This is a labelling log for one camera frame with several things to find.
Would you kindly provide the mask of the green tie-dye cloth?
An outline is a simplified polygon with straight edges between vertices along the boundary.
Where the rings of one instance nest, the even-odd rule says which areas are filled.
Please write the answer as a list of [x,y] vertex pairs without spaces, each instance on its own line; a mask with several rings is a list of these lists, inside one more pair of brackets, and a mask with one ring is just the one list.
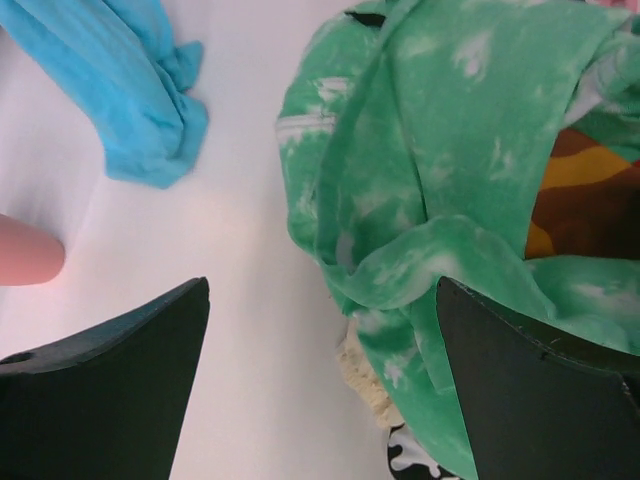
[[292,240],[429,455],[481,479],[437,316],[443,277],[639,358],[639,258],[527,259],[573,128],[639,161],[639,7],[370,1],[312,38],[277,121]]

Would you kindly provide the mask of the blue cloth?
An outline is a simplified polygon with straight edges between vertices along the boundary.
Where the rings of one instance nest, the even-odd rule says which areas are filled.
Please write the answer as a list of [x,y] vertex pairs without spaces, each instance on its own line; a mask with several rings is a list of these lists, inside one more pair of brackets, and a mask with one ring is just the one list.
[[203,45],[179,46],[159,1],[4,1],[1,26],[89,118],[109,178],[166,189],[196,164]]

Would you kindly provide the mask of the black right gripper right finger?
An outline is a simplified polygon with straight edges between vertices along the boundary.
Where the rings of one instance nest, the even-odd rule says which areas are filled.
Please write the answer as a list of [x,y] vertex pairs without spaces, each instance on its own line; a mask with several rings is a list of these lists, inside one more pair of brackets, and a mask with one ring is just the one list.
[[437,316],[479,478],[638,478],[638,356],[446,277]]

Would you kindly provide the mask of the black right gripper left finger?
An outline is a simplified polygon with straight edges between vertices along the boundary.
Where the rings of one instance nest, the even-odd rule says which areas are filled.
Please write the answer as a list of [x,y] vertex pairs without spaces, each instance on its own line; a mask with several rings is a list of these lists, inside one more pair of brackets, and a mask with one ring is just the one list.
[[4,479],[167,479],[210,310],[191,279],[1,361]]

